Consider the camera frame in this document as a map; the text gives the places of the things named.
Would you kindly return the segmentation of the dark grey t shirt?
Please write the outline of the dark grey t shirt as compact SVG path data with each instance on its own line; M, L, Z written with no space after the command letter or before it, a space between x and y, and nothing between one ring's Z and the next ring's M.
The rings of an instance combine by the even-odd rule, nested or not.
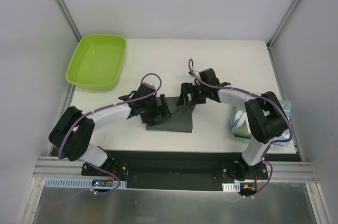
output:
M179 97L166 97L170 115L165 115L155 119L155 124L146 124L147 130L192 133L193 130L193 111L195 105L177 106Z

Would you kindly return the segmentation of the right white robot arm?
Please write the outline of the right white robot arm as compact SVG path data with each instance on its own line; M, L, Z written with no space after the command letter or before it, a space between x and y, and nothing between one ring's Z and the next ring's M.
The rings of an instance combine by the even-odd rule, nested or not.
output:
M247 115L251 139L241 154L238 174L249 179L256 174L256 166L261 164L270 146L277 137L290 128L290 123L274 92L261 95L233 87L228 82L220 82L212 68L196 73L189 68L193 83L182 83L178 106L205 104L207 99L217 103L242 108Z

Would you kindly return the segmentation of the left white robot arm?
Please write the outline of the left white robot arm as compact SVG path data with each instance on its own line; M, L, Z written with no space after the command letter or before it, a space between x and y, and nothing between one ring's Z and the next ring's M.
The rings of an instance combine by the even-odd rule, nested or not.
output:
M65 110L49 134L50 143L58 149L58 157L81 160L93 165L101 176L114 167L113 158L99 146L90 143L94 131L114 122L140 116L142 123L153 126L172 116L164 94L156 97L155 87L141 83L137 90L107 106L82 111L75 106Z

